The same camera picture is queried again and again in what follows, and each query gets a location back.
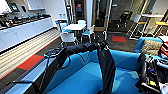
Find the glass door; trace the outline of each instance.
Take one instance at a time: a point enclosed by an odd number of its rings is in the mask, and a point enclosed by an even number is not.
[[[86,0],[71,0],[73,22],[77,23],[78,20],[86,20]]]
[[[95,25],[95,31],[106,30],[111,3],[112,0],[93,0],[92,25]]]

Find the bar stool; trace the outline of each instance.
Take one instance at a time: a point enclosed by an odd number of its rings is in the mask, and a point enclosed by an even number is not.
[[[128,30],[128,32],[126,33],[126,35],[128,35],[129,33],[131,33],[131,35],[129,36],[129,39],[134,39],[134,38],[132,38],[132,35],[133,35],[133,33],[135,32],[135,30],[138,28],[138,25],[144,25],[142,31],[139,31],[139,30],[138,30],[138,32],[141,33],[141,37],[143,36],[143,31],[144,31],[144,29],[145,29],[145,26],[146,26],[147,22],[140,22],[140,21],[139,21],[140,18],[141,18],[141,15],[138,15],[138,14],[135,15],[134,23],[132,24],[132,26],[130,27],[130,29]]]
[[[156,31],[154,37],[156,37],[156,35],[163,35],[163,36],[167,36],[168,32],[166,32],[166,35],[164,35],[160,30],[163,28],[163,26],[168,26],[168,24],[166,22],[155,22],[155,25],[160,25],[159,29]]]

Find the red carpet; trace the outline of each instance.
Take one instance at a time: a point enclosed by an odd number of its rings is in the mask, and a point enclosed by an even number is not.
[[[112,41],[127,42],[124,37],[120,37],[120,36],[112,36]]]
[[[37,62],[39,62],[42,58],[43,58],[43,56],[32,55],[30,58],[28,58],[26,61],[24,61],[21,65],[19,65],[18,68],[24,69],[24,70],[29,70]]]

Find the armrest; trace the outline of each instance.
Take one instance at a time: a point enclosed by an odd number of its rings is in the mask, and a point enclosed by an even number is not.
[[[138,42],[137,42],[137,44],[136,44],[136,46],[135,46],[135,49],[134,49],[134,51],[135,51],[136,53],[139,53],[139,51],[141,50],[145,39],[147,39],[147,40],[152,40],[152,41],[157,41],[157,42],[163,42],[160,38],[140,37],[140,38],[138,39]]]

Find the table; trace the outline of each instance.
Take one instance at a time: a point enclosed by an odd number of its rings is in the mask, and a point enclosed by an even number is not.
[[[141,16],[144,17],[164,17],[164,15],[159,15],[159,14],[142,14]]]
[[[68,30],[82,30],[84,29],[86,24],[70,24],[67,27],[63,29],[68,29]]]

